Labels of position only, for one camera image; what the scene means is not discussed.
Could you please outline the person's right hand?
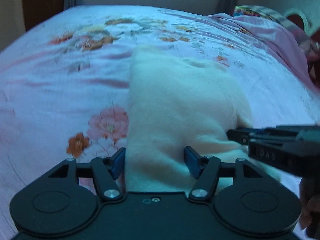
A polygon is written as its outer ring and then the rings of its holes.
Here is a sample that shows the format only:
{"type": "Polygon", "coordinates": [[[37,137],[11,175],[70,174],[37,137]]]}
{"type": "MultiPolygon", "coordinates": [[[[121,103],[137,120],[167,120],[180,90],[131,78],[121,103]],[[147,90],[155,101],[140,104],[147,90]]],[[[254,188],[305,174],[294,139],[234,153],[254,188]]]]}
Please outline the person's right hand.
{"type": "Polygon", "coordinates": [[[306,229],[313,221],[312,214],[319,213],[319,196],[311,197],[308,201],[305,197],[300,196],[300,202],[302,204],[302,215],[299,223],[302,229],[306,229]]]}

